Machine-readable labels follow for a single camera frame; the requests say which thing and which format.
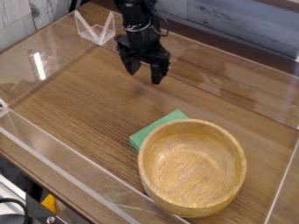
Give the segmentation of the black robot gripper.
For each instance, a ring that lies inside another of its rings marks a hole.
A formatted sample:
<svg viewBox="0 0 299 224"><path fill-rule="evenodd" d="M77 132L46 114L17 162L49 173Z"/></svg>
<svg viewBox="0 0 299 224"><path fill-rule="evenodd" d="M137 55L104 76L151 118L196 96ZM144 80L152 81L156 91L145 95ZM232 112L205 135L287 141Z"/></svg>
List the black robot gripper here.
<svg viewBox="0 0 299 224"><path fill-rule="evenodd" d="M151 82L159 85L169 71L171 54L160 43L161 35L152 29L128 31L115 37L116 50L127 72L133 75L141 62L151 65Z"/></svg>

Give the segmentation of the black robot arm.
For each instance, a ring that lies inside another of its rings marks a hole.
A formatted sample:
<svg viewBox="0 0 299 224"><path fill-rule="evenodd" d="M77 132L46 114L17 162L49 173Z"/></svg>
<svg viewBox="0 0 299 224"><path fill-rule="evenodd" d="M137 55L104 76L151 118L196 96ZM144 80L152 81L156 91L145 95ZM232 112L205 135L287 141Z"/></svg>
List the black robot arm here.
<svg viewBox="0 0 299 224"><path fill-rule="evenodd" d="M151 82L159 85L167 76L171 54L161 45L160 17L155 10L157 0L113 0L123 16L124 34L116 35L116 49L125 70L133 75L141 63L151 67Z"/></svg>

